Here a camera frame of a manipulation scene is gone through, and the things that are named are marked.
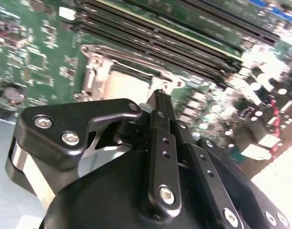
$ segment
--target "white label sticker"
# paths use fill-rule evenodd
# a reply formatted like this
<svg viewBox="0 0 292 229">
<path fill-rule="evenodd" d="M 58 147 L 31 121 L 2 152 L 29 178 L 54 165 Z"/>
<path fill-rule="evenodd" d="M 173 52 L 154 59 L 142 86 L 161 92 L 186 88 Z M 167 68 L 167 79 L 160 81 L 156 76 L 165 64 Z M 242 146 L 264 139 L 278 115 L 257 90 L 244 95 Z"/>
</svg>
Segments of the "white label sticker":
<svg viewBox="0 0 292 229">
<path fill-rule="evenodd" d="M 38 229 L 42 220 L 42 218 L 34 216 L 22 216 L 16 229 Z"/>
</svg>

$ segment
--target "motherboard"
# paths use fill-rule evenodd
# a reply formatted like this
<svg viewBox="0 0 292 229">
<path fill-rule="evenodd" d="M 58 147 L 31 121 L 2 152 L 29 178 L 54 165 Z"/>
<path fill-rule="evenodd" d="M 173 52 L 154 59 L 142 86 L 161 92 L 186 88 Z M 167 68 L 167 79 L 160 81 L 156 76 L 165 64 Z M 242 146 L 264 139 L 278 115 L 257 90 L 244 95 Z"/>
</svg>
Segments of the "motherboard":
<svg viewBox="0 0 292 229">
<path fill-rule="evenodd" d="M 160 89 L 238 163 L 292 129 L 292 0 L 0 0 L 0 119 Z"/>
</svg>

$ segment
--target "silver screw head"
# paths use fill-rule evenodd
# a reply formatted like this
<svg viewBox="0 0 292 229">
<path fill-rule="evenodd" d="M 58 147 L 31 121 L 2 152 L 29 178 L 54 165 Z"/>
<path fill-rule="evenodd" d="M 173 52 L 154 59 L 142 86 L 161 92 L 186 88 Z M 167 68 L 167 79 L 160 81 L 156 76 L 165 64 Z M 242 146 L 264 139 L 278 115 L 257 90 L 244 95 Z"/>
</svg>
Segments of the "silver screw head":
<svg viewBox="0 0 292 229">
<path fill-rule="evenodd" d="M 206 144 L 207 144 L 209 147 L 212 147 L 212 143 L 211 143 L 211 141 L 206 140 Z"/>
<path fill-rule="evenodd" d="M 137 105 L 135 105 L 135 104 L 129 104 L 129 107 L 130 107 L 133 111 L 137 111 Z"/>
<path fill-rule="evenodd" d="M 237 217 L 235 216 L 235 214 L 230 211 L 228 208 L 224 209 L 224 216 L 226 218 L 226 220 L 234 227 L 238 227 L 239 226 L 239 221 L 237 219 Z"/>
<path fill-rule="evenodd" d="M 38 117 L 34 120 L 34 124 L 36 127 L 39 127 L 41 129 L 47 129 L 52 126 L 52 121 L 48 117 Z"/>
<path fill-rule="evenodd" d="M 287 221 L 287 219 L 286 219 L 282 214 L 280 214 L 280 213 L 278 212 L 278 213 L 277 213 L 277 217 L 278 217 L 278 219 L 280 220 L 280 222 L 281 222 L 284 226 L 286 226 L 286 227 L 289 226 L 289 222 Z"/>
<path fill-rule="evenodd" d="M 174 194 L 170 190 L 170 188 L 161 187 L 160 188 L 160 196 L 166 204 L 173 204 L 174 203 Z"/>
<path fill-rule="evenodd" d="M 273 226 L 277 226 L 277 221 L 275 220 L 275 218 L 267 211 L 264 212 L 266 218 L 268 219 L 268 221 L 273 225 Z"/>
<path fill-rule="evenodd" d="M 62 134 L 61 139 L 64 143 L 70 145 L 70 146 L 75 146 L 79 142 L 79 137 L 75 132 L 72 131 L 67 131 Z"/>
<path fill-rule="evenodd" d="M 184 123 L 180 122 L 180 127 L 182 127 L 183 129 L 185 129 L 186 128 L 186 125 Z"/>
</svg>

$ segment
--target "blue connector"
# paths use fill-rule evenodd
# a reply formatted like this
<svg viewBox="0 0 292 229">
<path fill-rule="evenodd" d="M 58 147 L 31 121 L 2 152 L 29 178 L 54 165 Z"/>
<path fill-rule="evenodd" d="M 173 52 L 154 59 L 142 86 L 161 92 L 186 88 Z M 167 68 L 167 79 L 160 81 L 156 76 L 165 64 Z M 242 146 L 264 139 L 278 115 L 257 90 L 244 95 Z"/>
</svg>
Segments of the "blue connector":
<svg viewBox="0 0 292 229">
<path fill-rule="evenodd" d="M 264 8 L 267 6 L 267 3 L 262 1 L 262 0 L 250 0 L 251 3 L 253 3 L 256 6 L 259 6 L 261 8 Z M 272 14 L 275 14 L 281 18 L 284 18 L 287 21 L 292 22 L 292 16 L 287 15 L 286 13 L 284 13 L 281 9 L 277 8 L 277 7 L 273 7 L 271 10 Z"/>
<path fill-rule="evenodd" d="M 267 3 L 261 0 L 250 0 L 251 3 L 254 3 L 256 6 L 259 7 L 266 7 Z"/>
</svg>

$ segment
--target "small chip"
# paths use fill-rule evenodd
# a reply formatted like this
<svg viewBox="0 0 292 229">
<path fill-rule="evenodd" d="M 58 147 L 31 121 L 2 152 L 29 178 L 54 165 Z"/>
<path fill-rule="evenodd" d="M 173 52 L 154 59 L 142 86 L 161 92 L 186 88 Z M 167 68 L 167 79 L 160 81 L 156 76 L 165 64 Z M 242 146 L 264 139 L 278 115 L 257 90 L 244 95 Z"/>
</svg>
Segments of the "small chip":
<svg viewBox="0 0 292 229">
<path fill-rule="evenodd" d="M 185 115 L 181 115 L 179 117 L 179 120 L 182 121 L 182 122 L 185 122 L 185 123 L 190 123 L 192 121 L 192 119 L 190 117 L 187 117 Z"/>
<path fill-rule="evenodd" d="M 198 108 L 200 103 L 198 101 L 195 101 L 195 100 L 190 100 L 188 103 L 187 103 L 188 106 L 192 107 L 192 108 Z"/>
<path fill-rule="evenodd" d="M 45 13 L 47 13 L 48 15 L 55 15 L 56 11 L 55 11 L 53 6 L 46 5 L 45 6 Z"/>
<path fill-rule="evenodd" d="M 28 44 L 28 39 L 16 33 L 10 33 L 4 37 L 4 44 L 13 49 L 20 49 Z"/>
<path fill-rule="evenodd" d="M 45 5 L 41 0 L 29 0 L 29 2 L 34 11 L 43 12 L 45 10 Z"/>
<path fill-rule="evenodd" d="M 40 54 L 40 53 L 29 52 L 28 53 L 28 61 L 29 61 L 29 65 L 31 67 L 35 67 L 38 69 L 44 69 L 46 56 L 43 54 Z"/>
<path fill-rule="evenodd" d="M 204 97 L 205 97 L 205 95 L 204 95 L 204 93 L 201 92 L 201 91 L 195 91 L 195 92 L 193 93 L 192 97 L 193 97 L 194 99 L 197 99 L 197 100 L 203 100 Z"/>
<path fill-rule="evenodd" d="M 194 116 L 195 115 L 195 111 L 192 110 L 192 109 L 189 109 L 187 107 L 185 107 L 183 113 L 186 114 L 186 115 L 191 115 L 191 116 Z"/>
</svg>

